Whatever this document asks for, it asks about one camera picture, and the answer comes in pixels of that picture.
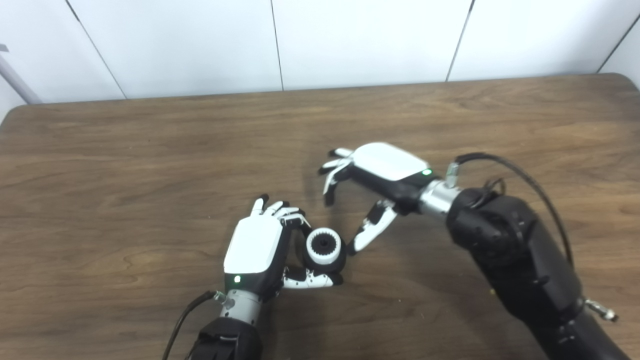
wood grain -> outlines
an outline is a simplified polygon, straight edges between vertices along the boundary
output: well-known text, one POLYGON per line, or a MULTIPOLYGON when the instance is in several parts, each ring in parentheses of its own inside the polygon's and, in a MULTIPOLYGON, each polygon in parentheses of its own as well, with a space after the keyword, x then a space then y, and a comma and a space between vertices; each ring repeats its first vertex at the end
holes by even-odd
MULTIPOLYGON (((268 192, 350 240, 375 195, 323 207, 335 147, 383 140, 443 172, 455 155, 511 158, 570 230, 603 324, 640 357, 640 94, 618 75, 25 106, 0 127, 0 357, 159 359, 183 307, 222 287, 236 222, 268 192)), ((506 176, 465 165, 462 185, 506 176)), ((541 211, 543 218, 548 215, 541 211)), ((264 359, 543 359, 442 225, 399 218, 349 259, 346 283, 283 291, 264 359)), ((182 359, 207 304, 174 348, 182 359)))

robotic finger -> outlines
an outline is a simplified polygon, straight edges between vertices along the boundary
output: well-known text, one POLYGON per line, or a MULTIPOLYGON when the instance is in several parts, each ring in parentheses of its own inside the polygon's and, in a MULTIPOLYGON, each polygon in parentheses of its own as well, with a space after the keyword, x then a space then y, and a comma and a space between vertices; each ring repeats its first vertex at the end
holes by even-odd
POLYGON ((346 249, 340 236, 327 227, 313 230, 303 249, 305 268, 287 267, 283 284, 288 289, 326 288, 342 284, 340 271, 346 263, 346 249))
POLYGON ((375 203, 358 228, 358 234, 349 243, 347 247, 349 255, 354 256, 364 249, 391 225, 397 216, 394 206, 395 204, 389 200, 380 200, 375 203))

robotic hand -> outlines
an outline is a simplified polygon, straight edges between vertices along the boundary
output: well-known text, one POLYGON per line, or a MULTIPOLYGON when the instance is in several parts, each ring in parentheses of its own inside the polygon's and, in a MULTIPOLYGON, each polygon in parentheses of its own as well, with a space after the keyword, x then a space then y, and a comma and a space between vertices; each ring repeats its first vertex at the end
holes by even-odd
POLYGON ((398 214, 428 211, 446 216, 451 201, 460 193, 458 188, 444 186, 429 163, 387 143, 368 143, 355 151, 335 149, 329 156, 339 159, 325 163, 318 170, 321 175, 328 173, 324 184, 325 205, 333 205, 338 182, 347 179, 384 197, 374 204, 349 243, 349 255, 355 255, 370 244, 398 214), (434 192, 437 194, 434 199, 421 201, 425 195, 434 192))
POLYGON ((240 220, 224 260, 225 293, 205 293, 194 300, 180 318, 163 359, 184 317, 208 299, 222 304, 220 317, 206 325, 198 335, 187 359, 256 360, 262 343, 255 328, 262 304, 281 289, 326 288, 342 284, 340 271, 346 262, 344 242, 328 228, 313 230, 299 208, 286 201, 267 207, 267 195, 258 198, 250 216, 240 220), (285 265, 294 230, 305 237, 304 268, 285 265))
POLYGON ((354 151, 335 149, 338 157, 325 163, 328 174, 325 204, 334 202, 338 182, 352 179, 380 194, 363 221, 348 252, 366 247, 397 214, 431 215, 447 226, 453 242, 467 249, 504 307, 523 321, 552 360, 628 360, 585 311, 616 321, 613 311, 582 295, 573 270, 568 239, 559 215, 537 182, 499 156, 472 153, 458 156, 446 179, 429 164, 387 143, 368 143, 354 151), (470 160, 492 160, 522 177, 551 212, 566 248, 566 259, 537 215, 521 199, 505 195, 504 181, 482 188, 456 187, 459 166, 470 160), (501 191, 493 188, 501 185, 501 191))

